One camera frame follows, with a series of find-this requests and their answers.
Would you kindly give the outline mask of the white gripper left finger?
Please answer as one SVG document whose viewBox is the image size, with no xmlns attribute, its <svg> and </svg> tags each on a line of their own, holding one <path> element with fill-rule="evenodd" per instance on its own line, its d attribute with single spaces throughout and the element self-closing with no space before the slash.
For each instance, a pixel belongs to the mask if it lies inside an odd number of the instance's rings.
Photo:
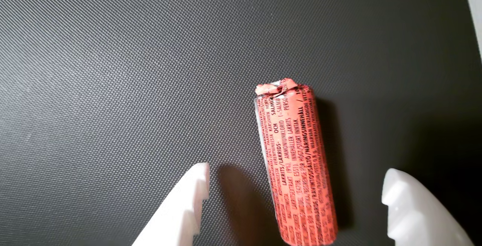
<svg viewBox="0 0 482 246">
<path fill-rule="evenodd" d="M 200 233 L 203 201 L 209 198 L 210 166 L 199 162 L 163 200 L 134 246 L 191 246 Z"/>
</svg>

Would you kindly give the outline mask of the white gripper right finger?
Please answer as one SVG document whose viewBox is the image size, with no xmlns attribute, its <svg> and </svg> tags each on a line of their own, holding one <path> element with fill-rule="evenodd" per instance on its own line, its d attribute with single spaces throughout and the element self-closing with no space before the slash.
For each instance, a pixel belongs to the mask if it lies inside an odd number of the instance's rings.
<svg viewBox="0 0 482 246">
<path fill-rule="evenodd" d="M 396 246 L 472 246 L 446 207 L 406 172 L 387 170 L 381 202 L 388 207 L 387 235 Z"/>
</svg>

